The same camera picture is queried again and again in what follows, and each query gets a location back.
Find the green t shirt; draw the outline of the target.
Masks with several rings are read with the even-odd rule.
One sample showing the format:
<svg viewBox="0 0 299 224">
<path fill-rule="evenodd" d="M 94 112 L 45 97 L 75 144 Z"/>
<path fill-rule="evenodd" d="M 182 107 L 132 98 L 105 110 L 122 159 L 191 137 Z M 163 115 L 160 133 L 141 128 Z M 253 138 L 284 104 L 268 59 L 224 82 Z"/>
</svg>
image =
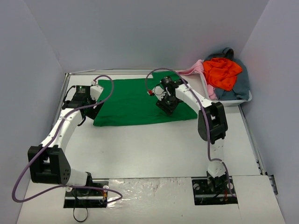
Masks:
<svg viewBox="0 0 299 224">
<path fill-rule="evenodd" d="M 197 113 L 185 103 L 180 103 L 168 116 L 156 106 L 157 98 L 145 88 L 144 78 L 116 79 L 111 97 L 102 105 L 93 125 L 135 126 L 191 120 Z"/>
</svg>

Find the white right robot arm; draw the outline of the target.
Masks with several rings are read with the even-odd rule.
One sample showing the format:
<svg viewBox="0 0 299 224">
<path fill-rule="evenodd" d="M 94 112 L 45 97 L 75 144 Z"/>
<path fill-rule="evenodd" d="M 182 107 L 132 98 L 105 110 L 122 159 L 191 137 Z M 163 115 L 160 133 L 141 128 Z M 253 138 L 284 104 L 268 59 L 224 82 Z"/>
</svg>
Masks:
<svg viewBox="0 0 299 224">
<path fill-rule="evenodd" d="M 221 178 L 228 178 L 228 168 L 224 163 L 224 139 L 228 124 L 224 106 L 220 102 L 213 103 L 196 92 L 185 80 L 172 80 L 164 77 L 152 89 L 152 96 L 156 96 L 156 105 L 167 115 L 172 115 L 180 103 L 187 104 L 197 113 L 198 133 L 207 142 L 207 187 L 217 193 L 224 187 Z"/>
</svg>

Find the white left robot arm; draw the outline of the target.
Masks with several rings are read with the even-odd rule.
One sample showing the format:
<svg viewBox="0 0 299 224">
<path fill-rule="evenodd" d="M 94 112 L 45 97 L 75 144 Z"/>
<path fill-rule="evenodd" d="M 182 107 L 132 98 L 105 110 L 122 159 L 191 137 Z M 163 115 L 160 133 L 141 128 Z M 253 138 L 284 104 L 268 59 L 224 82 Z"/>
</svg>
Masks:
<svg viewBox="0 0 299 224">
<path fill-rule="evenodd" d="M 63 99 L 59 118 L 49 135 L 38 146 L 28 150 L 30 176 L 34 183 L 77 186 L 83 195 L 93 192 L 91 174 L 71 168 L 65 151 L 75 129 L 86 118 L 95 119 L 101 109 L 97 104 L 103 87 L 75 85 L 71 100 Z"/>
</svg>

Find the white plastic laundry bin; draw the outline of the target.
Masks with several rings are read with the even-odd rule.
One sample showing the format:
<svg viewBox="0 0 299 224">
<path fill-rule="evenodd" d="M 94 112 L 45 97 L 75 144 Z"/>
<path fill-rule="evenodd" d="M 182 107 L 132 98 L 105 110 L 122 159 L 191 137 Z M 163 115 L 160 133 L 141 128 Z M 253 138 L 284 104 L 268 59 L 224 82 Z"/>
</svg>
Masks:
<svg viewBox="0 0 299 224">
<path fill-rule="evenodd" d="M 225 107 L 232 107 L 232 106 L 239 106 L 242 103 L 250 102 L 252 100 L 252 94 L 251 91 L 249 91 L 249 99 L 244 100 L 244 99 L 239 99 L 239 100 L 218 100 L 218 99 L 211 99 L 208 95 L 207 91 L 207 83 L 204 77 L 203 73 L 200 73 L 200 79 L 202 81 L 203 89 L 204 89 L 204 96 L 211 100 L 212 102 L 221 102 Z"/>
</svg>

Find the pink t shirt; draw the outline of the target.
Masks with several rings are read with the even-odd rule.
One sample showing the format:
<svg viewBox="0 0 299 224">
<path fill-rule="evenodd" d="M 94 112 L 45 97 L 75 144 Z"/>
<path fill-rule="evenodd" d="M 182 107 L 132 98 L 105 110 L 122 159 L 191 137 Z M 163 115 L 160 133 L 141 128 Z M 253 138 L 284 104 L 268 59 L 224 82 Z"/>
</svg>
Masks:
<svg viewBox="0 0 299 224">
<path fill-rule="evenodd" d="M 183 75 L 183 76 L 190 76 L 190 75 L 199 75 L 200 76 L 200 73 L 204 74 L 203 60 L 198 60 L 192 67 L 178 72 L 178 74 Z M 213 86 L 211 86 L 210 84 L 207 84 L 207 91 L 208 91 L 209 97 L 211 99 L 218 99 L 214 90 L 215 90 L 215 88 Z"/>
</svg>

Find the orange t shirt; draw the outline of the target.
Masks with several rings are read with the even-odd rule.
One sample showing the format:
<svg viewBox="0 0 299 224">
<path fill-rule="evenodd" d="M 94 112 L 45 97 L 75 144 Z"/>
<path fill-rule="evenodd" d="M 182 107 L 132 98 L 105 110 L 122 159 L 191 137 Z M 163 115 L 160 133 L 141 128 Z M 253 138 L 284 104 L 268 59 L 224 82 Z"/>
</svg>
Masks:
<svg viewBox="0 0 299 224">
<path fill-rule="evenodd" d="M 242 73 L 242 67 L 236 62 L 223 57 L 214 57 L 203 62 L 204 76 L 207 84 L 214 88 L 231 91 Z"/>
</svg>

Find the grey blue t shirt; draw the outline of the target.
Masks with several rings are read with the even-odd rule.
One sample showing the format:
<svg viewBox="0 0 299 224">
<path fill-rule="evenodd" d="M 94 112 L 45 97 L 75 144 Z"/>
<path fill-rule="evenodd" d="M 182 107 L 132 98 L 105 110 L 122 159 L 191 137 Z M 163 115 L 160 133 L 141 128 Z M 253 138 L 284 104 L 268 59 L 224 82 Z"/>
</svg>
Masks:
<svg viewBox="0 0 299 224">
<path fill-rule="evenodd" d="M 218 100 L 248 100 L 250 90 L 248 71 L 246 66 L 239 59 L 235 58 L 234 50 L 227 47 L 222 50 L 222 52 L 209 55 L 204 61 L 211 60 L 214 57 L 223 57 L 229 59 L 242 67 L 242 73 L 237 76 L 237 81 L 231 91 L 215 88 L 214 92 Z"/>
</svg>

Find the aluminium table edge rail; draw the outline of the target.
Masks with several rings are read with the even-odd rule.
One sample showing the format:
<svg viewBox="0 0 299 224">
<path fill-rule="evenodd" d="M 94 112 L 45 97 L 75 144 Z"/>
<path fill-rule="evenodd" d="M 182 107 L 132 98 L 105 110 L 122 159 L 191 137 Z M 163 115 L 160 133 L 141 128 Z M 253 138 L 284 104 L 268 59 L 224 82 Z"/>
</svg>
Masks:
<svg viewBox="0 0 299 224">
<path fill-rule="evenodd" d="M 147 75 L 153 68 L 149 69 L 107 69 L 107 70 L 84 70 L 69 72 L 67 75 Z"/>
</svg>

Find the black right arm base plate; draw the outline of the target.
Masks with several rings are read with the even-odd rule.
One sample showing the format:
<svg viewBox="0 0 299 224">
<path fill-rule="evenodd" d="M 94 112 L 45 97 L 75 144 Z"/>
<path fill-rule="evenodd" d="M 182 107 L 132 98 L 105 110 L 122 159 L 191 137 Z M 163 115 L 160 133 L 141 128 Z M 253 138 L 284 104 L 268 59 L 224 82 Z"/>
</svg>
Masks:
<svg viewBox="0 0 299 224">
<path fill-rule="evenodd" d="M 232 177 L 214 180 L 211 177 L 192 178 L 193 199 L 197 206 L 238 204 Z"/>
</svg>

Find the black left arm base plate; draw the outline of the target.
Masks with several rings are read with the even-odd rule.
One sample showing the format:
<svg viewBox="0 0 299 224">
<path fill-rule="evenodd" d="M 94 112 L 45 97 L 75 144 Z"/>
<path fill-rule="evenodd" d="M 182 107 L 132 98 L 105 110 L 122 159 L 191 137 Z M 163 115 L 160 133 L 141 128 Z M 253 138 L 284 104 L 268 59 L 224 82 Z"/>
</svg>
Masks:
<svg viewBox="0 0 299 224">
<path fill-rule="evenodd" d="M 68 208 L 106 208 L 107 191 L 94 189 L 75 189 L 67 187 L 64 196 L 64 209 Z"/>
</svg>

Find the right side table rail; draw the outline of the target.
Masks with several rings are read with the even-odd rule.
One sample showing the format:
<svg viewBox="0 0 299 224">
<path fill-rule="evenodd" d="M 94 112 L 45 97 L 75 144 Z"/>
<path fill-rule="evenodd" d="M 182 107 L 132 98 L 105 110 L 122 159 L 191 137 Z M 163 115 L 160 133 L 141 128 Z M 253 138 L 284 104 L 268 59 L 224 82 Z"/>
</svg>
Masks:
<svg viewBox="0 0 299 224">
<path fill-rule="evenodd" d="M 275 177 L 274 177 L 274 175 L 269 175 L 268 172 L 266 171 L 266 169 L 264 167 L 264 164 L 263 164 L 263 161 L 262 161 L 261 154 L 260 154 L 259 149 L 256 145 L 255 140 L 254 140 L 254 136 L 253 136 L 253 134 L 252 134 L 252 132 L 249 128 L 249 124 L 248 124 L 248 121 L 245 117 L 244 111 L 243 111 L 243 109 L 240 105 L 238 107 L 239 107 L 239 110 L 240 110 L 240 113 L 241 113 L 242 120 L 243 120 L 244 125 L 245 125 L 246 133 L 249 137 L 249 142 L 250 142 L 251 148 L 253 150 L 254 157 L 255 157 L 256 163 L 258 165 L 259 172 L 260 172 L 261 175 L 265 175 L 265 176 L 268 177 L 268 179 L 270 181 L 270 184 L 271 184 L 271 187 L 272 187 L 272 190 L 274 192 L 274 195 L 275 195 L 275 197 L 278 197 L 278 189 L 277 189 Z"/>
</svg>

